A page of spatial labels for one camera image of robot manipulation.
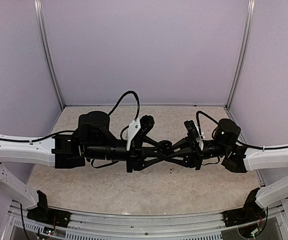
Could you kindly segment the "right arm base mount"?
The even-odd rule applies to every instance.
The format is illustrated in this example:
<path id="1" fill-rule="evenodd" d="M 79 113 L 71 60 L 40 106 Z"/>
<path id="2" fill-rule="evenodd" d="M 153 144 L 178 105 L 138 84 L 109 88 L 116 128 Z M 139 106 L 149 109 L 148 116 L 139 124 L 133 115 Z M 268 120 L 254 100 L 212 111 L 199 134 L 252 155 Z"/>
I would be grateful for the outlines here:
<path id="1" fill-rule="evenodd" d="M 222 214 L 226 227 L 242 225 L 266 217 L 265 210 L 254 207 L 236 208 L 234 210 L 224 211 Z"/>

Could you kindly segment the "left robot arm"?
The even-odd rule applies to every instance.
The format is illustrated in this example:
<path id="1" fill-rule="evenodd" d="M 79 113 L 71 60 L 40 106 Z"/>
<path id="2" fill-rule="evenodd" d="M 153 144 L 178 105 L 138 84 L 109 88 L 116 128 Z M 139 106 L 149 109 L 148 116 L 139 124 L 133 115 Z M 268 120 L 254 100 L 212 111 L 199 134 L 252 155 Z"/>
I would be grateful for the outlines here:
<path id="1" fill-rule="evenodd" d="M 54 212 L 48 207 L 46 195 L 29 189 L 10 174 L 5 163 L 73 169 L 92 160 L 106 160 L 108 165 L 124 161 L 127 172 L 132 172 L 164 161 L 171 153 L 171 142 L 157 142 L 148 137 L 154 126 L 154 118 L 150 115 L 134 119 L 127 127 L 125 140 L 117 139 L 109 126 L 107 113 L 92 111 L 79 116 L 74 131 L 60 131 L 37 139 L 0 135 L 0 189 L 6 190 L 14 200 L 47 223 L 54 217 Z"/>

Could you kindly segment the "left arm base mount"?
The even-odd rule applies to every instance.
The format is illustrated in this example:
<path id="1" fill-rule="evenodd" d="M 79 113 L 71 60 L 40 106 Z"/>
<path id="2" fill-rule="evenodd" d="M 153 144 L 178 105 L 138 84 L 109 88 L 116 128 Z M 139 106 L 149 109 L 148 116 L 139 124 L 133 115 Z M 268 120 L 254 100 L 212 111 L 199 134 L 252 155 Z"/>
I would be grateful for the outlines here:
<path id="1" fill-rule="evenodd" d="M 36 207 L 28 210 L 27 218 L 55 227 L 67 228 L 71 218 L 71 213 L 69 211 L 54 208 L 44 210 Z"/>

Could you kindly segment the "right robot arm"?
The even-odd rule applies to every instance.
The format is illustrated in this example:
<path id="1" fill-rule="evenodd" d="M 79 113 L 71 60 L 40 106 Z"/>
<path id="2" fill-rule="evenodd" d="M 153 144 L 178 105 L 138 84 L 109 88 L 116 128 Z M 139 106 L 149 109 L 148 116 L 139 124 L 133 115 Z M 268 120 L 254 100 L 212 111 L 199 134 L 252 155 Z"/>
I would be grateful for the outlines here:
<path id="1" fill-rule="evenodd" d="M 187 137 L 171 147 L 173 152 L 167 155 L 168 162 L 199 170 L 204 160 L 221 157 L 221 164 L 232 173 L 288 168 L 288 145 L 256 147 L 237 144 L 241 129 L 230 119 L 222 118 L 217 123 L 211 140 L 204 140 L 198 123 L 190 120 L 184 125 Z M 252 190 L 239 216 L 244 222 L 250 222 L 259 214 L 259 209 L 286 198 L 288 175 Z"/>

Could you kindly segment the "black earbud charging case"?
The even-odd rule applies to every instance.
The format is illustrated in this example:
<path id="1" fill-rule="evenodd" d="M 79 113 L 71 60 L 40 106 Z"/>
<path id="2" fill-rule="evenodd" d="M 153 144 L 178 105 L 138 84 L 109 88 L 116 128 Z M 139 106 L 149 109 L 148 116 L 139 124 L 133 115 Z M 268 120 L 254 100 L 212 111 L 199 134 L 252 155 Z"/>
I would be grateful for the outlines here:
<path id="1" fill-rule="evenodd" d="M 161 147 L 159 151 L 165 155 L 171 154 L 173 152 L 172 142 L 169 140 L 162 140 L 159 142 Z"/>

